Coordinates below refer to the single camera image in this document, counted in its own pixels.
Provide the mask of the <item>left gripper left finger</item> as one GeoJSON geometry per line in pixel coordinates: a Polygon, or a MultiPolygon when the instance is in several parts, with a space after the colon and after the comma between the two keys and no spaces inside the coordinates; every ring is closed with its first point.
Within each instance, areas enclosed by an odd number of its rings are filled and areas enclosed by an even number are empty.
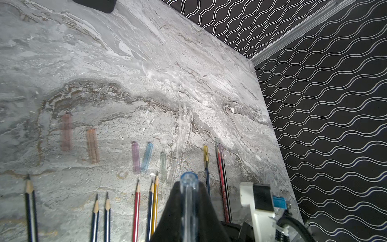
{"type": "Polygon", "coordinates": [[[182,227],[182,194],[180,182],[174,183],[151,242],[180,242],[182,227]]]}

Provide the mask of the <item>red pencil pink cap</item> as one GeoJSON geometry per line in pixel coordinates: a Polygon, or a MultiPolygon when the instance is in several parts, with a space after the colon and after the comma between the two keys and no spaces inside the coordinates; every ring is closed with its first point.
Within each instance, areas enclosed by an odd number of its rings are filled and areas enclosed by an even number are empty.
{"type": "Polygon", "coordinates": [[[138,179],[136,184],[135,200],[134,200],[134,221],[133,221],[132,242],[138,242],[140,197],[141,197],[141,188],[140,188],[140,179],[138,179]]]}

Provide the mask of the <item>dark grey pencil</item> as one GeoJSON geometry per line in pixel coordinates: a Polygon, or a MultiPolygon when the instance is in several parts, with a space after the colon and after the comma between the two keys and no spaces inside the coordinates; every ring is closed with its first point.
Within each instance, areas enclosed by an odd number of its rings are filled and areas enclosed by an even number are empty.
{"type": "Polygon", "coordinates": [[[27,178],[26,178],[25,203],[26,203],[28,241],[38,242],[39,239],[38,239],[38,222],[37,222],[35,190],[34,190],[34,186],[31,181],[30,175],[27,175],[27,178]]]}

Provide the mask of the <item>red pencil pair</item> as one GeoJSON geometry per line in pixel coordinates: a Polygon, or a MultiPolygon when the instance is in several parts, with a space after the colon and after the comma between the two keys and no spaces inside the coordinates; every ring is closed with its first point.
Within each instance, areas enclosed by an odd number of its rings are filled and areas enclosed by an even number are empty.
{"type": "Polygon", "coordinates": [[[217,164],[218,164],[218,170],[219,170],[219,176],[220,176],[220,187],[221,187],[221,193],[222,193],[222,199],[223,199],[225,222],[232,223],[232,212],[231,212],[231,205],[230,205],[229,192],[228,192],[226,167],[224,163],[224,153],[223,153],[222,144],[220,143],[220,140],[218,137],[215,138],[215,151],[216,151],[216,158],[217,158],[217,164]]]}

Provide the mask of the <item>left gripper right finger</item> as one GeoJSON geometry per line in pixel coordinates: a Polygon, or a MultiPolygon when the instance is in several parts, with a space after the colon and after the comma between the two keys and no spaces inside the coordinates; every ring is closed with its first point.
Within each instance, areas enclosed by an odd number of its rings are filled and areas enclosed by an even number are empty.
{"type": "Polygon", "coordinates": [[[199,182],[198,201],[198,241],[199,242],[229,242],[229,236],[219,221],[207,189],[199,182]]]}

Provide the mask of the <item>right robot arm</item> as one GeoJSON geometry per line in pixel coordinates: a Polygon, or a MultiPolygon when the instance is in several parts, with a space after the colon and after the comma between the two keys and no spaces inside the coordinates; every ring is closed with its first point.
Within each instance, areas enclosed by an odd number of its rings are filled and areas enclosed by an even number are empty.
{"type": "Polygon", "coordinates": [[[258,228],[255,237],[253,227],[247,223],[236,225],[221,222],[232,242],[290,242],[290,232],[296,232],[297,242],[314,242],[311,233],[298,220],[291,216],[282,216],[277,222],[258,228]]]}

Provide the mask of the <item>clear green pencil cap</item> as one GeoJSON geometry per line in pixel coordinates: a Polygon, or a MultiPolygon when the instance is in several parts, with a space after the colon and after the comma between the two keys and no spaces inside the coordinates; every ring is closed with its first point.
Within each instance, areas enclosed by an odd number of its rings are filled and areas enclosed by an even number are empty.
{"type": "Polygon", "coordinates": [[[160,169],[161,169],[161,181],[165,183],[167,181],[167,159],[166,152],[162,151],[160,153],[160,169]]]}

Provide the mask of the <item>clear light blue cap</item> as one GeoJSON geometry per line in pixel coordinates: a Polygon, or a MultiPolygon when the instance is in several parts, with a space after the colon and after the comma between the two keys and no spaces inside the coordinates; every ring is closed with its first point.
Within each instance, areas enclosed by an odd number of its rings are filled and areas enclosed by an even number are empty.
{"type": "Polygon", "coordinates": [[[141,172],[146,172],[148,170],[149,163],[150,163],[151,156],[152,156],[152,152],[153,152],[153,147],[154,147],[154,145],[152,142],[147,143],[147,147],[146,147],[143,161],[141,164],[141,172]]]}

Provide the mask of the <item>clear orange pencil cap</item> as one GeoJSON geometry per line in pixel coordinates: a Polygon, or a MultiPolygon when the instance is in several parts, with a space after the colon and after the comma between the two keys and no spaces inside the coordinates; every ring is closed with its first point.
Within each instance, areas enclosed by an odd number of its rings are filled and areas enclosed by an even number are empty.
{"type": "Polygon", "coordinates": [[[98,149],[98,140],[95,129],[89,129],[86,133],[87,137],[87,146],[90,162],[96,164],[100,161],[99,149],[98,149]]]}

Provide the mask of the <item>dark blue pencil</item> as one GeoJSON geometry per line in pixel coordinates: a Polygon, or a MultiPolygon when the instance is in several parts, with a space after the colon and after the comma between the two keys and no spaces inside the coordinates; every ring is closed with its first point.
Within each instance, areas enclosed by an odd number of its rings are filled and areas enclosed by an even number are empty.
{"type": "Polygon", "coordinates": [[[153,213],[153,198],[154,198],[154,181],[152,181],[148,197],[148,216],[146,225],[146,242],[150,242],[152,228],[152,213],[153,213]]]}

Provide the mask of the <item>dark pencil yellow cap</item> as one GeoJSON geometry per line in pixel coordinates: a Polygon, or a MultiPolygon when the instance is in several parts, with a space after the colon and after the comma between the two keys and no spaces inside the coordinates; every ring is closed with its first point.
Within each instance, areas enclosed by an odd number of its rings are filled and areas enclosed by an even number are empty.
{"type": "Polygon", "coordinates": [[[210,187],[210,175],[209,175],[209,167],[205,168],[205,174],[206,174],[206,187],[209,197],[211,196],[211,187],[210,187]]]}

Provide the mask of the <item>clear magenta pencil cap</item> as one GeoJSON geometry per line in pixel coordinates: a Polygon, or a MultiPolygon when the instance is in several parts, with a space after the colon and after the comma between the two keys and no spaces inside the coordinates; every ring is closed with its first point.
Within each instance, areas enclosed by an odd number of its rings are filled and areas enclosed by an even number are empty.
{"type": "Polygon", "coordinates": [[[132,142],[132,157],[133,157],[133,168],[135,173],[141,172],[140,167],[140,149],[139,144],[136,141],[132,142]]]}

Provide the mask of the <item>clear yellow cap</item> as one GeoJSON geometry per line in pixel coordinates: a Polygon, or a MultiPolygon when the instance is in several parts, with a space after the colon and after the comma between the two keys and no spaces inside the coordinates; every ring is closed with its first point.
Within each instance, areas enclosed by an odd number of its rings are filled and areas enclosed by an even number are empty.
{"type": "Polygon", "coordinates": [[[205,163],[205,168],[209,167],[209,151],[208,151],[208,146],[204,145],[204,163],[205,163]]]}

